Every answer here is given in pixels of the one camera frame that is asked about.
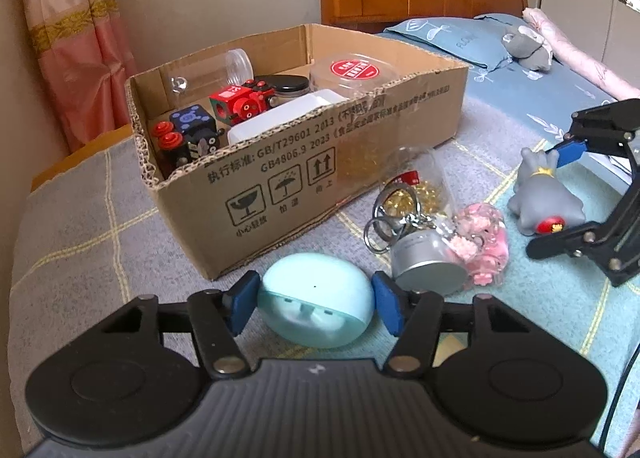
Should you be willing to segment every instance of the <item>pillow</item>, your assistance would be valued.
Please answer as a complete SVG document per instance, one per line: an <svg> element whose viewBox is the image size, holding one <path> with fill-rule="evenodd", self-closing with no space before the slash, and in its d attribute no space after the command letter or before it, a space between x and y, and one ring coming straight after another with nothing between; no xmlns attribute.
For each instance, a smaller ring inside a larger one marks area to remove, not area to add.
<svg viewBox="0 0 640 458"><path fill-rule="evenodd" d="M527 22L522 18L517 18L516 16L512 16L511 14L500 14L499 12L494 12L492 14L480 14L479 16L475 16L474 19L496 24L497 26L503 24L510 24L511 26L529 26Z"/></svg>
<svg viewBox="0 0 640 458"><path fill-rule="evenodd" d="M511 62L501 43L504 25L482 19L420 18L408 19L385 28L418 41L431 44L454 56L489 71Z"/></svg>

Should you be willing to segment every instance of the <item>bed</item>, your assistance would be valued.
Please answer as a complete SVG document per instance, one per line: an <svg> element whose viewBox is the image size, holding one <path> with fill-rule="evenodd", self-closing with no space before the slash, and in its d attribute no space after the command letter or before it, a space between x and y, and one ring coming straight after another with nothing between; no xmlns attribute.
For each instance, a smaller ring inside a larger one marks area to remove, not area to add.
<svg viewBox="0 0 640 458"><path fill-rule="evenodd" d="M326 24L383 34L389 34L383 32L386 27L413 18L472 19L487 13L519 16L526 4L526 0L321 0ZM542 85L530 86L524 80L541 99L536 104L541 111L533 115L539 120L516 113L520 104L513 99L525 90L514 91L509 100L505 92L490 92L488 81L505 77L503 86L513 88L518 83L506 80L513 75L474 70L471 67L469 72L460 130L455 139L438 148L438 156L460 203L485 200L504 209L520 149L555 143L570 118L564 108L558 112L558 100L548 90L535 89ZM572 72L563 73L567 86L573 83L596 95L585 80L574 78ZM526 74L523 77L531 81ZM571 92L565 104L568 109L590 107L584 103L594 100L580 90L575 95ZM244 272L236 270L212 284L191 266L142 187L129 132L125 128L98 139L34 181L15 247L8 345L12 398L25 449L41 438L23 395L29 372L41 360L131 297L153 293L163 302L184 300L212 285L228 288ZM560 177L576 194L590 197L586 212L593 219L602 219L619 197L579 165L564 168ZM367 194L353 201L311 232L258 258L250 268L263 273L278 258L306 250L346 254L369 275L388 270L388 258L374 256L362 243L362 227L373 199ZM591 359L612 391L640 338L640 283L613 289L587 260L528 261L526 239L517 234L512 218L507 223L513 256L504 286L492 293ZM477 292L463 292L451 299L468 302ZM265 356L374 357L381 361L393 342L375 320L360 339L345 348L301 348L278 338L258 315L239 338L241 348L254 362ZM166 344L193 358L187 340L175 336ZM439 358L460 347L460 341L449 336ZM616 411L607 445L612 456L625 447L640 397L639 378L634 370Z"/></svg>

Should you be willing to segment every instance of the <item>pink rolled blanket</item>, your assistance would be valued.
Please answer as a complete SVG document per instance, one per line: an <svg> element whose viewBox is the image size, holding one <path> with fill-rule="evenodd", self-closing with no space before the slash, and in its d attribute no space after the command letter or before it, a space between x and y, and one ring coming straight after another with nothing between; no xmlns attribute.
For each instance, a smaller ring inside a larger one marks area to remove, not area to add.
<svg viewBox="0 0 640 458"><path fill-rule="evenodd" d="M640 98L640 90L617 76L600 61L575 47L562 31L539 8L525 8L523 19L542 35L553 49L554 56L571 70L595 84L615 99Z"/></svg>

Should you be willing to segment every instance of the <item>grey toy figure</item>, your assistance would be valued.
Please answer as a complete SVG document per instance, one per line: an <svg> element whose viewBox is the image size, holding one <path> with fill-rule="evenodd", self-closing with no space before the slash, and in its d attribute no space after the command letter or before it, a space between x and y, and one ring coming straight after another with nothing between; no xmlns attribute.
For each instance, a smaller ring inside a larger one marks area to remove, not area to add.
<svg viewBox="0 0 640 458"><path fill-rule="evenodd" d="M551 70L551 45L528 26L507 25L502 44L523 68L543 72Z"/></svg>
<svg viewBox="0 0 640 458"><path fill-rule="evenodd" d="M513 186L508 209L518 217L521 234L549 234L581 225L584 204L555 177L558 152L533 152L524 148L522 164Z"/></svg>

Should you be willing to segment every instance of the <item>key ring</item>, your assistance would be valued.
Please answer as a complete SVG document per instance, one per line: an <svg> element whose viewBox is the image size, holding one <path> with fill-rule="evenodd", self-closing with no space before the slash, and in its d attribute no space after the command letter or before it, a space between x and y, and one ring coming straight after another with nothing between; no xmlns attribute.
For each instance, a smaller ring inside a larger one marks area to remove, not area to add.
<svg viewBox="0 0 640 458"><path fill-rule="evenodd" d="M371 238L369 237L369 231L371 230L372 227L376 232L380 231L378 228L378 224L380 222L383 222L386 225L388 225L391 228L391 232L393 233L391 237L385 235L383 240L386 241L386 245L382 248L378 248L373 243L371 243ZM389 250L391 250L391 247L393 247L393 245L396 244L396 241L398 241L402 237L406 229L406 226L407 224L402 224L402 228L400 229L398 234L396 234L396 232L394 231L394 225L389 219L389 216L379 216L377 218L370 218L369 221L364 225L364 232L362 233L364 236L364 244L367 245L367 248L374 254L384 254L385 252L388 252Z"/></svg>
<svg viewBox="0 0 640 458"><path fill-rule="evenodd" d="M389 197L399 190L408 193L414 203L414 210L401 218L387 215L384 207ZM380 223L384 223L390 228L391 235L383 231ZM372 218L364 227L364 243L374 254L384 254L388 252L401 237L414 232L420 225L422 225L422 206L415 189L403 182L390 182L384 187L373 204ZM385 247L378 248L371 242L369 233L372 227L380 239L387 243Z"/></svg>
<svg viewBox="0 0 640 458"><path fill-rule="evenodd" d="M407 215L398 217L398 216L390 216L386 214L385 211L385 203L386 201L396 193L397 191L405 191L411 198L411 201L414 203L414 210L409 212ZM376 198L376 201L373 203L373 218L382 218L385 217L388 219L387 225L389 225L394 232L394 234L401 229L402 225L410 225L416 228L420 224L420 214L422 213L422 205L420 200L418 199L418 195L415 192L415 189L410 185L405 184L404 182L390 182L387 184L382 192ZM389 237L380 229L380 226L376 228L378 223L375 223L374 230L376 234L380 236L381 239L386 242L389 241Z"/></svg>

